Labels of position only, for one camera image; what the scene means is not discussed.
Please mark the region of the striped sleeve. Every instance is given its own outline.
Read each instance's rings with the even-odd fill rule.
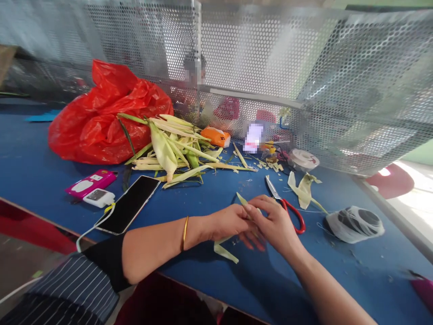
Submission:
[[[83,254],[72,254],[41,279],[0,325],[104,324],[118,301],[110,278]]]

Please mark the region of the scissors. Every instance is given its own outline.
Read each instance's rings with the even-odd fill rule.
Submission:
[[[296,208],[294,208],[289,202],[287,202],[287,200],[282,199],[276,189],[275,186],[272,184],[271,180],[269,179],[269,175],[267,175],[265,177],[266,179],[266,183],[267,186],[269,187],[269,190],[271,191],[272,196],[274,197],[274,199],[279,200],[281,202],[281,205],[283,206],[283,208],[287,211],[287,214],[290,216],[289,213],[289,209],[292,210],[295,215],[298,217],[299,223],[301,225],[301,229],[296,229],[295,226],[293,226],[295,228],[295,231],[298,235],[303,234],[305,232],[305,222],[304,222],[304,218],[302,218],[301,214],[299,213],[298,210],[296,210]]]

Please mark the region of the blue table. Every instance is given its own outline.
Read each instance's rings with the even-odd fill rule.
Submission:
[[[101,217],[102,210],[85,203],[72,205],[64,189],[99,168],[123,173],[123,166],[91,166],[61,160],[47,145],[48,123],[24,119],[52,108],[0,104],[0,197],[62,228],[83,233]],[[133,172],[133,182],[141,172]],[[287,176],[261,169],[257,173],[219,170],[203,176],[204,185],[185,183],[159,188],[131,228],[210,214],[230,205],[238,191],[247,200],[268,194],[264,177],[270,175],[280,194],[299,207],[293,193],[283,193]],[[301,241],[363,308],[380,324],[431,324],[433,317],[408,281],[407,269],[433,277],[433,266],[390,222],[349,175],[324,168],[314,170],[323,183],[313,184],[314,197],[328,211],[356,205],[379,215],[386,229],[382,237],[350,245],[317,226],[324,215],[302,213],[307,226]],[[122,194],[120,176],[107,189]],[[93,231],[88,237],[102,241],[108,235]],[[239,258],[235,265],[203,243],[161,267],[160,271],[189,287],[272,324],[315,322],[311,307],[293,270],[270,246],[265,253],[243,245],[226,247]]]

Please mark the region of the smartphone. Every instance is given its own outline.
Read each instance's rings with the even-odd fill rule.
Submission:
[[[159,184],[160,181],[154,178],[140,176],[117,200],[111,216],[96,229],[113,235],[124,233],[155,193]],[[107,211],[96,224],[107,217],[110,212],[111,210]]]

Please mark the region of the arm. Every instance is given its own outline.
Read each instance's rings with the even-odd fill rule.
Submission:
[[[267,212],[265,218],[256,208]],[[250,201],[247,212],[274,248],[296,272],[323,324],[365,325],[376,322],[302,245],[287,212],[266,195]]]
[[[205,217],[191,217],[184,249],[255,228],[246,218],[237,204]],[[134,229],[72,254],[25,293],[0,325],[104,324],[119,291],[180,253],[184,224],[185,218]]]
[[[228,208],[206,217],[190,217],[186,232],[184,249],[207,241],[246,232],[255,225],[245,220],[247,214],[241,205],[233,204]],[[150,227],[134,229],[125,236],[122,249],[123,272],[129,283],[140,282],[152,271],[180,253],[185,218]],[[264,247],[256,244],[260,250]]]

